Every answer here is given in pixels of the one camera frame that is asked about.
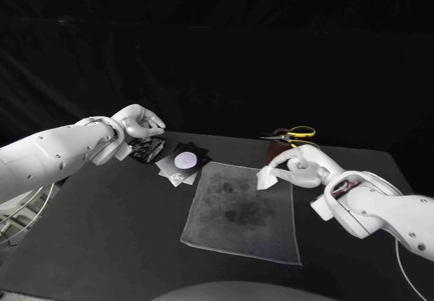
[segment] black curtain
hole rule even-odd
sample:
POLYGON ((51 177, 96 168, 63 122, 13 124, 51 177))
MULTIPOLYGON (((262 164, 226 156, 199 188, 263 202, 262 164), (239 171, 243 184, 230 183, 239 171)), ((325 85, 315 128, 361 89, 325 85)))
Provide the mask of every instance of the black curtain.
POLYGON ((429 9, 409 1, 0 4, 0 140, 138 103, 168 130, 390 152, 434 194, 429 9))

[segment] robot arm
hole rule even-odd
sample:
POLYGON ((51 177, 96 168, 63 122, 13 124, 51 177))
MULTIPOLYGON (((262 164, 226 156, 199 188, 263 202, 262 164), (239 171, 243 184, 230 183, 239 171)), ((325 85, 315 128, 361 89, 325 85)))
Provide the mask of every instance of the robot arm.
POLYGON ((89 117, 0 148, 0 204, 70 176, 85 162, 100 165, 112 157, 122 160, 131 153, 125 133, 147 138, 164 127, 150 110, 129 105, 111 118, 89 117))
POLYGON ((402 196, 400 191, 370 172, 344 171, 311 145, 286 150, 258 173, 258 189, 276 177, 301 187, 325 186, 311 207, 323 220, 333 217, 347 232, 364 238, 387 231, 415 254, 434 261, 434 199, 402 196), (289 171, 276 169, 286 160, 289 171))

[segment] small brown object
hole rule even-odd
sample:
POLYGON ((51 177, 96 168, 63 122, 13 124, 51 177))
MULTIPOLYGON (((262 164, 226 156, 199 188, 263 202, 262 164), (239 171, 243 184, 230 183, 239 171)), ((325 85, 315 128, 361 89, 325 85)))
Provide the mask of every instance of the small brown object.
MULTIPOLYGON (((272 133, 275 135, 285 135, 288 133, 288 129, 276 129, 272 133)), ((288 149, 291 149, 291 145, 286 141, 284 140, 271 140, 269 142, 269 147, 268 147, 268 152, 266 152, 266 160, 268 163, 271 160, 288 149)))

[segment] table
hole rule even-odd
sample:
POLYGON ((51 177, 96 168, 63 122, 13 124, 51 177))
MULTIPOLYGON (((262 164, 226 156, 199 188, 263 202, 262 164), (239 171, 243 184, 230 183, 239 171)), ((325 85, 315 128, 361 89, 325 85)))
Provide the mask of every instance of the table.
MULTIPOLYGON (((213 161, 261 168, 266 141, 164 133, 160 158, 178 142, 209 149, 213 161)), ((377 151, 323 147, 344 169, 369 170, 410 193, 392 157, 377 151)), ((57 300, 151 300, 204 282, 272 283, 337 300, 416 300, 400 275, 393 238, 377 231, 359 240, 333 219, 321 221, 310 201, 321 188, 294 187, 302 267, 190 248, 178 242, 197 187, 177 188, 158 168, 126 158, 86 164, 69 178, 0 270, 0 289, 57 300)), ((403 266, 431 263, 402 250, 403 266)), ((408 273, 421 288, 429 280, 408 273)))

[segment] gray towel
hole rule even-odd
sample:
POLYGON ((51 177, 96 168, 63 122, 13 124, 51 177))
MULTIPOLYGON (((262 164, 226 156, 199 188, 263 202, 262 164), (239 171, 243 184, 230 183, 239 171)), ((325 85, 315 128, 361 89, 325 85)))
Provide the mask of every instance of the gray towel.
POLYGON ((258 191, 259 169, 210 162, 180 241, 206 250, 301 265, 294 233, 292 185, 258 191))

